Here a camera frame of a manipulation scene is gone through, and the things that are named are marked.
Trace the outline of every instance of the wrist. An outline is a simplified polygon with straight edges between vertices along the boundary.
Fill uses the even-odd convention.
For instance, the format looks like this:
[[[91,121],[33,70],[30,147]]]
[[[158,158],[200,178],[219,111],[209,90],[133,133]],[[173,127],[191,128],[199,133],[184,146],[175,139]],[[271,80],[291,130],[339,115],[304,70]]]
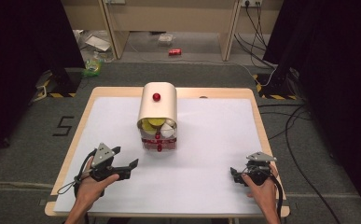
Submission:
[[[80,200],[76,200],[75,204],[70,210],[65,224],[84,224],[84,216],[87,214],[90,208]]]
[[[264,209],[262,211],[262,213],[264,214],[264,217],[267,220],[267,223],[280,224],[280,218],[278,217],[278,214],[276,213],[276,209]]]

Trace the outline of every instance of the black curtain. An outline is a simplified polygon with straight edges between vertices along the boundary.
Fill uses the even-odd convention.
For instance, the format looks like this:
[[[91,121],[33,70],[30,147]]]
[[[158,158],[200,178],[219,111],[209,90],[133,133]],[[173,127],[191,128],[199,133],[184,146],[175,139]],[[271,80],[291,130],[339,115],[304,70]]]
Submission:
[[[84,67],[60,0],[0,1],[0,146],[47,70]]]
[[[298,29],[311,2],[321,4],[309,15],[315,24]],[[300,44],[293,37],[302,33]],[[361,4],[285,0],[268,48],[264,59],[299,71],[318,127],[361,196]]]

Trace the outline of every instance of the cable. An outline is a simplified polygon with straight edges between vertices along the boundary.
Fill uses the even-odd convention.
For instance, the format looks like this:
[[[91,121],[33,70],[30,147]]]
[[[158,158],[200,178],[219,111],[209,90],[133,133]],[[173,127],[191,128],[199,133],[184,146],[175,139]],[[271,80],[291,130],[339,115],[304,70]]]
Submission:
[[[282,214],[283,188],[282,188],[282,185],[279,183],[279,181],[276,179],[276,177],[274,175],[270,175],[270,179],[276,185],[276,188],[278,188],[279,200],[278,200],[278,204],[276,205],[276,213],[278,214],[278,217],[280,217]]]
[[[253,52],[253,48],[254,48],[255,43],[256,43],[257,36],[259,36],[259,41],[265,46],[265,48],[267,47],[267,45],[265,44],[264,36],[262,34],[262,29],[261,29],[261,22],[260,22],[261,21],[261,10],[260,10],[259,5],[257,5],[257,18],[258,18],[258,24],[257,24],[257,28],[256,28],[256,33],[255,33],[255,37],[253,39],[252,48],[250,49],[250,51],[252,51],[252,52]]]
[[[251,57],[256,58],[256,59],[259,60],[261,63],[264,63],[265,65],[268,66],[268,67],[260,67],[260,66],[257,66],[257,65],[254,64],[254,62],[253,62],[253,60],[252,60],[252,63],[253,63],[253,65],[254,65],[255,67],[263,68],[263,69],[274,69],[274,67],[273,67],[272,65],[270,65],[270,64],[268,64],[267,62],[263,61],[262,59],[258,58],[255,53],[253,53],[251,50],[249,50],[247,47],[245,47],[245,46],[241,43],[241,41],[238,39],[238,37],[237,37],[236,35],[234,35],[234,37],[235,37],[236,41],[239,43],[239,45],[241,46],[241,48],[242,48],[244,51],[246,51],[247,53],[249,53]]]
[[[268,138],[268,140],[271,140],[271,139],[273,139],[273,138],[275,138],[275,137],[277,137],[277,136],[279,136],[279,135],[281,135],[282,133],[284,133],[284,132],[287,132],[288,130],[290,130],[292,127],[293,127],[293,125],[295,124],[295,119],[293,120],[293,123],[291,124],[291,126],[290,127],[288,127],[288,128],[285,128],[283,131],[281,131],[281,132],[279,132],[279,133],[277,133],[276,135],[274,135],[274,136],[272,136],[272,137],[270,137],[270,138]]]
[[[257,18],[258,18],[258,25],[257,28],[259,27],[259,32],[261,33],[261,39],[262,39],[262,44],[264,44],[265,48],[267,48],[267,44],[265,43],[265,39],[264,39],[264,35],[262,34],[262,25],[261,25],[261,4],[259,2],[256,2],[257,4]]]
[[[286,113],[281,113],[281,112],[262,112],[262,113],[259,113],[259,114],[261,114],[261,115],[264,115],[264,114],[276,114],[276,115],[291,116],[291,114],[286,114]],[[299,116],[300,114],[296,115],[296,118],[297,118],[297,119],[305,119],[305,118],[303,118],[303,117],[300,117],[300,116]]]
[[[276,71],[276,68],[271,72],[270,74],[270,78],[268,78],[268,81],[265,83],[265,84],[261,84],[258,82],[258,84],[261,86],[261,87],[265,87],[265,86],[268,86],[270,85],[270,82],[271,82],[271,79],[272,79],[272,76],[273,76],[273,73]]]
[[[254,46],[254,45],[250,44],[249,42],[247,42],[246,40],[244,40],[239,33],[238,33],[238,36],[245,44],[250,45],[250,46]],[[264,51],[266,50],[266,49],[260,48],[259,46],[254,46],[254,47],[256,49],[261,49],[261,50],[264,50]]]
[[[254,24],[254,22],[253,22],[253,19],[252,19],[252,17],[251,17],[250,14],[249,14],[248,8],[249,8],[249,6],[246,5],[246,14],[247,14],[247,16],[249,17],[250,22],[252,22],[253,28],[254,28],[255,31],[256,31],[256,37],[257,37],[257,39],[258,39],[258,40],[265,46],[265,48],[266,48],[267,45],[265,44],[264,37],[262,36],[262,34],[259,33],[258,29],[256,28],[256,26],[255,26],[255,24]]]
[[[111,20],[113,21],[116,21],[116,18],[114,18],[114,15],[115,13],[111,13],[110,12],[110,8],[108,8],[108,12],[109,12],[109,15],[111,17]],[[118,28],[118,32],[124,37],[124,38],[127,38],[127,36],[125,36],[122,32],[122,29]],[[242,67],[244,70],[246,70],[246,72],[250,75],[250,77],[259,85],[261,85],[261,83],[258,82],[258,80],[256,78],[253,77],[253,75],[251,74],[250,70],[245,66],[245,65],[242,65],[240,63],[229,63],[229,62],[214,62],[214,61],[206,61],[206,60],[183,60],[183,59],[175,59],[175,60],[163,60],[163,59],[158,59],[158,60],[148,60],[148,59],[145,59],[144,57],[141,56],[140,52],[132,45],[132,43],[130,41],[127,41],[127,44],[135,51],[138,53],[138,57],[144,61],[144,62],[148,62],[148,63],[153,63],[153,62],[160,62],[160,63],[176,63],[176,62],[186,62],[186,63],[217,63],[217,64],[235,64],[235,65],[239,65],[240,67]]]
[[[77,196],[77,191],[78,191],[78,188],[79,188],[79,185],[81,183],[81,181],[84,179],[84,178],[87,178],[84,177],[84,178],[81,178],[82,175],[84,174],[88,174],[90,172],[90,170],[87,170],[87,171],[84,171],[84,167],[85,165],[87,164],[87,161],[88,159],[91,157],[91,156],[94,156],[95,153],[96,153],[96,148],[90,153],[88,154],[87,158],[85,158],[85,160],[82,162],[82,165],[81,165],[81,168],[80,168],[80,171],[78,172],[78,175],[75,176],[74,178],[74,181],[64,185],[63,187],[61,187],[60,189],[57,190],[57,193],[58,194],[64,194],[66,193],[71,187],[74,187],[75,188],[75,196]]]
[[[299,170],[299,172],[301,173],[301,175],[304,177],[304,179],[308,182],[308,184],[312,187],[312,189],[316,192],[316,194],[319,196],[319,198],[322,200],[322,202],[326,205],[326,207],[328,208],[329,212],[331,213],[331,215],[335,218],[336,222],[340,224],[340,220],[338,219],[337,215],[334,213],[334,211],[332,210],[332,208],[329,206],[329,204],[326,202],[326,200],[323,198],[322,194],[319,192],[319,190],[312,184],[312,182],[308,179],[308,177],[303,173],[303,171],[301,170],[301,168],[299,167],[299,163],[297,162],[294,154],[293,154],[293,150],[290,146],[289,140],[288,140],[288,124],[290,122],[290,120],[293,118],[293,116],[303,107],[304,105],[300,106],[299,108],[297,108],[292,116],[287,120],[287,123],[285,124],[285,141],[287,143],[287,148],[290,152],[291,158],[293,159],[294,163],[297,166],[297,169]]]
[[[291,91],[293,95],[297,96],[297,98],[299,98],[300,100],[307,101],[307,99],[303,97],[302,88],[299,87],[299,74],[295,69],[290,68],[290,72],[287,73],[286,84],[287,88]]]

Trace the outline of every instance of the electrical outlet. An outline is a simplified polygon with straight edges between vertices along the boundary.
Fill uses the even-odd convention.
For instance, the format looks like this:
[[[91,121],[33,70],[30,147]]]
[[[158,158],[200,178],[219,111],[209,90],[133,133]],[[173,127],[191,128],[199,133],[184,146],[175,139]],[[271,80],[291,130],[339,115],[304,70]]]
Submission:
[[[262,0],[242,0],[242,7],[246,7],[246,1],[249,2],[249,7],[261,7]]]

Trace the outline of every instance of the black and yellow tape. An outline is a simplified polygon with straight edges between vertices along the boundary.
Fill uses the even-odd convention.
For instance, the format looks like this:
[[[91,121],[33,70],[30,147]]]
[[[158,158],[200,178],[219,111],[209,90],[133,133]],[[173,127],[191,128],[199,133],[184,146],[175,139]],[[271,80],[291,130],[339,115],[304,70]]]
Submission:
[[[279,91],[275,90],[271,86],[261,86],[261,75],[253,75],[253,78],[256,81],[256,88],[259,97],[265,99],[274,99],[274,100],[296,100],[297,97],[290,91],[284,91],[280,89]]]
[[[46,87],[46,90],[49,90],[49,85],[56,85],[51,82],[52,74],[47,78],[47,80],[44,82],[43,86]],[[54,97],[54,98],[63,98],[63,97],[75,97],[76,93],[69,90],[61,90],[59,88],[53,88],[53,91],[47,91],[46,95],[47,97]],[[41,97],[44,95],[44,92],[38,93],[38,97]]]

